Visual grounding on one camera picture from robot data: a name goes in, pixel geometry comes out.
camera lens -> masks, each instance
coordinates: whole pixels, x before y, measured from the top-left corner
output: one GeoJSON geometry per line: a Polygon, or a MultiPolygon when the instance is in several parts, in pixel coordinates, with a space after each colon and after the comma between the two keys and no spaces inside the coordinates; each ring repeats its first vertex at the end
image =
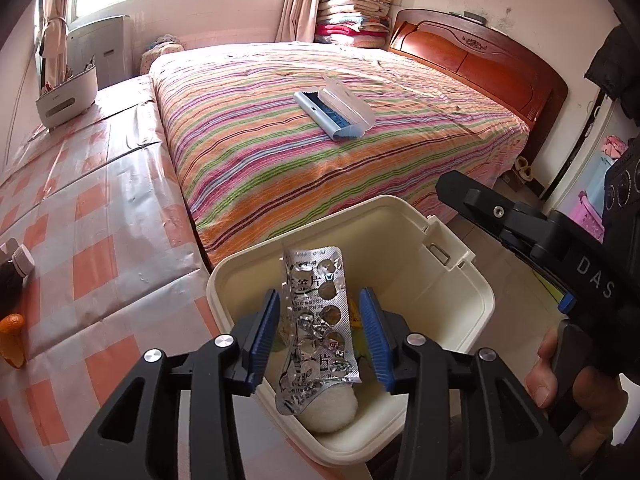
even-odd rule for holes
{"type": "Polygon", "coordinates": [[[640,193],[640,160],[636,162],[636,170],[634,171],[634,186],[636,186],[636,191],[640,193]]]}
{"type": "Polygon", "coordinates": [[[620,182],[618,184],[618,205],[623,206],[629,200],[629,193],[631,192],[631,175],[628,171],[622,174],[620,182]]]}
{"type": "Polygon", "coordinates": [[[607,189],[607,196],[605,197],[605,200],[604,200],[604,205],[607,208],[607,211],[613,207],[613,201],[615,197],[616,197],[616,190],[614,189],[613,186],[609,186],[609,189],[607,189]]]}

beige plastic bin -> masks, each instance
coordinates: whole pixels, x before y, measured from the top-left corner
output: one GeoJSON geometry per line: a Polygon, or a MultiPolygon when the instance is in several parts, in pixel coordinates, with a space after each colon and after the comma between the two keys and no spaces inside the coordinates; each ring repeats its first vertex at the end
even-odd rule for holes
{"type": "MultiPolygon", "coordinates": [[[[471,261],[474,254],[435,216],[425,218],[403,200],[379,196],[225,258],[209,279],[207,298],[222,332],[280,289],[287,249],[337,246],[347,289],[357,297],[372,286],[382,309],[446,349],[468,351],[494,310],[494,294],[471,261]]],[[[355,420],[332,434],[310,434],[294,416],[280,415],[273,385],[284,352],[272,353],[258,401],[311,459],[345,466],[372,458],[404,427],[406,396],[376,382],[358,384],[355,420]]]]}

hand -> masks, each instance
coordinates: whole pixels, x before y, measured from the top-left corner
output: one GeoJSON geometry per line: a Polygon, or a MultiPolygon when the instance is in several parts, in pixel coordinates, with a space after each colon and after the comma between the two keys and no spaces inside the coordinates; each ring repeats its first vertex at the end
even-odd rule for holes
{"type": "MultiPolygon", "coordinates": [[[[558,346],[558,330],[546,333],[538,356],[540,359],[527,374],[525,388],[533,401],[543,410],[556,397],[558,381],[551,371],[551,358],[558,346]]],[[[613,427],[626,409],[628,395],[620,385],[620,378],[611,378],[593,367],[584,368],[574,382],[575,402],[591,417],[582,431],[569,444],[569,454],[578,466],[587,465],[606,441],[613,427]]]]}

striped bedsheet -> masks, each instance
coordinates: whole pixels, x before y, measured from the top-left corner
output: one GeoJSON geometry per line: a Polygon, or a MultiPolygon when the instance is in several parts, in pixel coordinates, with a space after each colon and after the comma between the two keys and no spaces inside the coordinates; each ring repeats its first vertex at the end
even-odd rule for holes
{"type": "Polygon", "coordinates": [[[492,186],[526,125],[460,82],[383,50],[306,43],[237,44],[162,56],[150,75],[182,193],[213,265],[379,194],[447,221],[438,176],[492,186]],[[293,92],[343,82],[376,123],[335,142],[293,92]]]}

wooden headboard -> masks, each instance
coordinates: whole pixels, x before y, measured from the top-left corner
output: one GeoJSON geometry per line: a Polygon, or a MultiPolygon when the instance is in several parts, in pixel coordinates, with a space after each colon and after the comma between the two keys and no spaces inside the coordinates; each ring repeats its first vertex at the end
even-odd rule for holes
{"type": "Polygon", "coordinates": [[[507,36],[445,12],[398,12],[389,50],[411,57],[504,105],[530,129],[531,163],[556,122],[568,89],[545,61],[507,36]]]}

